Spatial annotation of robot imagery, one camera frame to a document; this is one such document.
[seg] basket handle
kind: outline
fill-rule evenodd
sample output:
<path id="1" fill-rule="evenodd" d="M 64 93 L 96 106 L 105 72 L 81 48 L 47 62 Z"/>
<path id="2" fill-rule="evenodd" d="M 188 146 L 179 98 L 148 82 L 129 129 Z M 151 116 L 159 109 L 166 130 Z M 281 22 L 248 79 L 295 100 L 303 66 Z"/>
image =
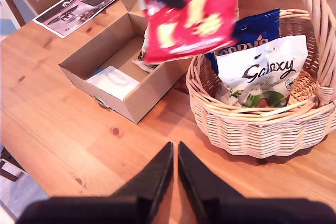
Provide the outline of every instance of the basket handle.
<path id="1" fill-rule="evenodd" d="M 303 0 L 319 48 L 316 95 L 319 106 L 336 100 L 336 19 L 327 0 Z"/>

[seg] cardboard box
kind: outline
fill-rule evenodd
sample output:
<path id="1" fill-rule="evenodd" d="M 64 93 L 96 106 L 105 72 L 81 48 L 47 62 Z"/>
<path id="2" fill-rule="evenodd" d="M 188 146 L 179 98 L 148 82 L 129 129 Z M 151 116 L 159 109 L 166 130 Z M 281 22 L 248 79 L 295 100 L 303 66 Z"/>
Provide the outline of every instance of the cardboard box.
<path id="1" fill-rule="evenodd" d="M 132 59 L 140 53 L 147 21 L 138 9 L 137 0 L 122 1 L 128 12 L 59 65 L 77 88 L 138 123 L 187 71 L 191 60 L 162 63 L 150 74 L 135 65 Z M 86 81 L 98 69 L 108 66 L 140 83 L 123 101 Z"/>

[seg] red snack bag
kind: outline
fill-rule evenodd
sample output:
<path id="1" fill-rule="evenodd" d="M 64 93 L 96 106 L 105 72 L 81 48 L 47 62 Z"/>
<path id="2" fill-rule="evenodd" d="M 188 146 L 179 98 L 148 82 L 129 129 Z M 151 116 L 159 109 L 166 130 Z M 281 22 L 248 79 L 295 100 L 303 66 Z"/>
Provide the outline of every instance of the red snack bag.
<path id="1" fill-rule="evenodd" d="M 149 21 L 145 61 L 188 58 L 236 43 L 231 39 L 237 0 L 186 0 L 182 9 L 144 0 Z"/>

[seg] wooden table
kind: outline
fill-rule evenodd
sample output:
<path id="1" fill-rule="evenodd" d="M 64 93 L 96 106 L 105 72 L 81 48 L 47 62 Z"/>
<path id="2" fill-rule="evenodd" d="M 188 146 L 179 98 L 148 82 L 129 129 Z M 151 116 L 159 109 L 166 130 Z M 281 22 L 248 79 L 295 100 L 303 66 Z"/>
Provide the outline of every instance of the wooden table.
<path id="1" fill-rule="evenodd" d="M 336 0 L 328 1 L 336 13 Z M 48 195 L 110 195 L 172 141 L 174 179 L 158 216 L 160 223 L 195 223 L 177 176 L 184 141 L 246 197 L 306 197 L 336 209 L 335 133 L 290 157 L 232 156 L 196 126 L 183 80 L 138 125 L 75 88 L 58 63 L 113 22 L 118 5 L 65 39 L 30 22 L 1 43 L 1 140 Z M 301 0 L 240 0 L 240 16 L 275 7 L 303 8 Z"/>

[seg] wicker basket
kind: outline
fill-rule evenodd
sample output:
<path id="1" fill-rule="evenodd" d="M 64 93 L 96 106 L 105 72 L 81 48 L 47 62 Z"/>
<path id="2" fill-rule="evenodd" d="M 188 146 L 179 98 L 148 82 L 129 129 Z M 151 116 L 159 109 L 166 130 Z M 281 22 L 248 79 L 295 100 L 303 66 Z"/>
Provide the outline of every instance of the wicker basket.
<path id="1" fill-rule="evenodd" d="M 289 156 L 336 128 L 336 19 L 326 0 L 304 0 L 308 12 L 280 12 L 280 36 L 306 35 L 308 58 L 284 108 L 239 108 L 214 99 L 220 79 L 204 56 L 186 76 L 198 127 L 210 142 L 233 155 Z"/>

